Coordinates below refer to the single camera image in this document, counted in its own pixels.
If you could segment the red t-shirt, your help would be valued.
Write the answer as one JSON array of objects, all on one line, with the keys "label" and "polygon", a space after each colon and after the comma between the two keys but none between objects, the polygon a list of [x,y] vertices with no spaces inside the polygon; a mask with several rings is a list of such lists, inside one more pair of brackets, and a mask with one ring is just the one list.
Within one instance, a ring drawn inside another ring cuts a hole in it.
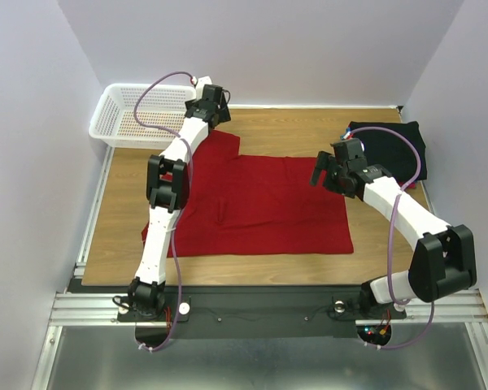
[{"label": "red t-shirt", "polygon": [[244,155],[214,130],[194,152],[194,178],[168,256],[351,254],[343,196],[313,187],[314,158]]}]

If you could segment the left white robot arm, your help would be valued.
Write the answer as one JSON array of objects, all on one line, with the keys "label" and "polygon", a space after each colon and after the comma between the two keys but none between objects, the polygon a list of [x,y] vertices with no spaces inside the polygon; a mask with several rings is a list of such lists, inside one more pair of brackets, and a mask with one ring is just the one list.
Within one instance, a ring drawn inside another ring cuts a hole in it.
[{"label": "left white robot arm", "polygon": [[166,259],[176,222],[186,206],[193,178],[193,155],[218,124],[229,122],[225,89],[208,76],[195,82],[196,97],[185,103],[181,130],[162,130],[174,136],[159,155],[148,160],[146,198],[149,222],[142,260],[129,285],[126,306],[145,319],[158,319],[164,312]]}]

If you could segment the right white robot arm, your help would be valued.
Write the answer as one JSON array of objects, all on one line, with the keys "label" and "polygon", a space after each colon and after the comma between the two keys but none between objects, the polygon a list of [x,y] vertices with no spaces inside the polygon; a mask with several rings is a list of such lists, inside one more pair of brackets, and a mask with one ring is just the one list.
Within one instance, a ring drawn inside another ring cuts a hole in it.
[{"label": "right white robot arm", "polygon": [[317,154],[311,184],[317,183],[371,206],[389,220],[389,232],[400,232],[413,250],[408,270],[388,270],[361,285],[362,314],[376,317],[387,304],[402,310],[415,298],[431,303],[477,282],[472,231],[436,217],[408,195],[387,169],[369,165],[359,139],[339,141],[332,153]]}]

